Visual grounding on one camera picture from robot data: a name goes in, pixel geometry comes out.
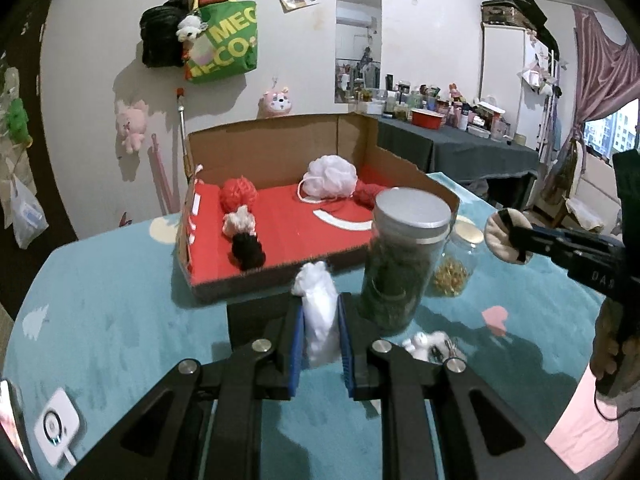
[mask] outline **green plush toy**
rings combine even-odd
[[[13,142],[24,144],[27,148],[33,144],[33,139],[31,139],[27,129],[28,121],[29,117],[22,105],[22,99],[18,97],[11,101],[6,113],[6,125],[9,128],[9,137]]]

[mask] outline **white plastic bag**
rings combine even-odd
[[[338,291],[324,262],[304,264],[291,289],[302,297],[306,358],[311,367],[335,361],[340,355]]]
[[[324,155],[309,163],[302,189],[315,199],[350,197],[356,189],[356,167],[338,155]]]
[[[14,235],[18,247],[26,249],[49,224],[35,195],[20,181],[11,179],[11,212],[14,217]]]

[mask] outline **red mesh sponge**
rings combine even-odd
[[[220,190],[220,205],[225,213],[235,213],[241,205],[247,206],[251,211],[256,198],[258,191],[244,176],[230,178]]]
[[[384,191],[386,187],[378,184],[365,184],[359,180],[356,183],[356,191],[353,192],[355,202],[367,209],[373,209],[376,206],[376,197],[380,191]]]

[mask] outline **jar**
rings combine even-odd
[[[409,120],[409,107],[406,104],[399,104],[394,107],[394,118],[399,121]]]
[[[384,335],[402,332],[414,318],[450,221],[447,203],[426,191],[395,187],[376,197],[360,315]]]
[[[401,95],[399,101],[404,103],[406,101],[407,96],[409,95],[409,92],[411,91],[411,83],[409,83],[408,81],[399,81],[398,91],[400,92],[400,95]]]
[[[406,100],[406,105],[409,109],[411,108],[422,108],[422,94],[415,89],[413,92],[409,94],[409,97]]]
[[[433,273],[433,288],[445,296],[459,296],[478,266],[484,234],[475,225],[457,221]]]

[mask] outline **red paper lining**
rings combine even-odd
[[[365,166],[360,179],[366,184],[388,186],[375,170]],[[313,211],[323,209],[336,218],[352,222],[371,220],[371,211],[352,199],[302,203],[297,185],[261,189],[253,208],[256,232],[267,256],[265,266],[307,260],[323,254],[337,253],[367,244],[371,231],[345,231],[317,218]],[[197,215],[191,215],[196,226],[191,244],[191,284],[223,280],[241,271],[232,261],[231,240],[222,234],[224,212],[220,206],[220,188],[197,181],[194,192],[200,195]]]

